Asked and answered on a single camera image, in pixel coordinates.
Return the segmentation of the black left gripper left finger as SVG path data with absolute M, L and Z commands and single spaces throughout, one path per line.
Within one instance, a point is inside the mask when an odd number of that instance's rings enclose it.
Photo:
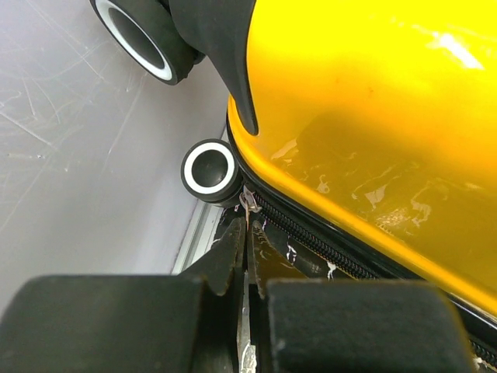
M 3 372 L 236 372 L 246 225 L 181 274 L 43 276 L 1 319 Z

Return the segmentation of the yellow Pikachu suitcase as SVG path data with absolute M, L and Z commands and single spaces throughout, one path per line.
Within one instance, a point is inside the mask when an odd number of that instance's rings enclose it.
M 446 291 L 496 366 L 494 1 L 94 1 L 113 39 L 175 85 L 210 59 L 229 91 L 225 180 L 355 278 Z

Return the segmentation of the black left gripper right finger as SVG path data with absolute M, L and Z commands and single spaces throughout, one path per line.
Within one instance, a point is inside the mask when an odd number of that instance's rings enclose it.
M 433 286 L 307 278 L 258 221 L 247 251 L 258 371 L 475 371 L 462 322 Z

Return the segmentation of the silver zipper pull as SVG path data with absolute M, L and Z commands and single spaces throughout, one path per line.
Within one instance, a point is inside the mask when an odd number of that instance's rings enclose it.
M 247 186 L 242 187 L 242 191 L 239 194 L 239 201 L 245 210 L 245 227 L 249 231 L 251 216 L 254 214 L 258 217 L 262 208 L 257 204 L 255 194 Z

